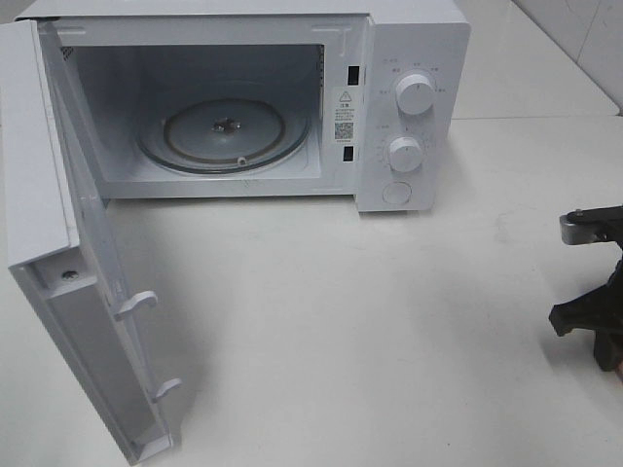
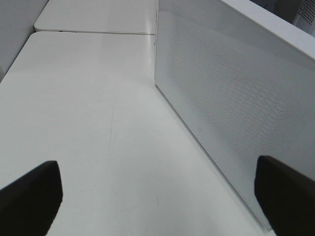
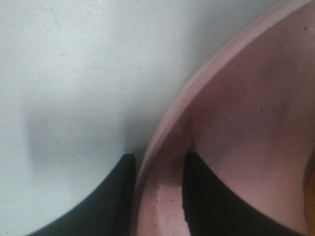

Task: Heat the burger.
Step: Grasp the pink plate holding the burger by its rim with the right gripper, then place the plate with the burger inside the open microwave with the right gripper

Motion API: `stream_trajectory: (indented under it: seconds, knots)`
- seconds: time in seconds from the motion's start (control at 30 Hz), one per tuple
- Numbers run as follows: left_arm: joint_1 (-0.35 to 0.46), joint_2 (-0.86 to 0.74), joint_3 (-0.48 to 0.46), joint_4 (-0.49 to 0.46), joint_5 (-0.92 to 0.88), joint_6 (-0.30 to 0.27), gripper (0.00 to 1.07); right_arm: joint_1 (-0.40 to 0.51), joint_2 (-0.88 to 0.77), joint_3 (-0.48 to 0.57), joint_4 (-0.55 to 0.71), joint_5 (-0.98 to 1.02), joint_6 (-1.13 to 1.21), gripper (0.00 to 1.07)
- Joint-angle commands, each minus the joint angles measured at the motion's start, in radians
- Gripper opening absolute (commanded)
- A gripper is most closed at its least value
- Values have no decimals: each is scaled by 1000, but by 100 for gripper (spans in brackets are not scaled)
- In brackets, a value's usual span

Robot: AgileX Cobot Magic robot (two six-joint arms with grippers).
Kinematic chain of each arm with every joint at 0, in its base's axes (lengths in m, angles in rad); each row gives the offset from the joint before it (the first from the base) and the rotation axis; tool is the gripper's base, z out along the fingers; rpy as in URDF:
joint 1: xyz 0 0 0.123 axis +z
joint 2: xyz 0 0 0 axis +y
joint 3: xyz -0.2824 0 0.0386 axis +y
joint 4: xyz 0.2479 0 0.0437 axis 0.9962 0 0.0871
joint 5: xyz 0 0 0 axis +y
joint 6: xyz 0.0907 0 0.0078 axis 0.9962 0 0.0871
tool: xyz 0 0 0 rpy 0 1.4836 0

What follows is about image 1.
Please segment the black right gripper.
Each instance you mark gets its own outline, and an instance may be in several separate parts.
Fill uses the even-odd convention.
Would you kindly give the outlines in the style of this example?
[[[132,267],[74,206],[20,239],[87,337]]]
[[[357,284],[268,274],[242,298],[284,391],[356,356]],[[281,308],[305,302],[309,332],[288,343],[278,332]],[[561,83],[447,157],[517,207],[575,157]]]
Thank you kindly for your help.
[[[615,242],[622,245],[622,206],[575,209],[559,218],[564,244]],[[562,337],[575,329],[595,333],[593,354],[601,370],[622,364],[622,261],[605,285],[572,301],[554,305],[549,321]]]

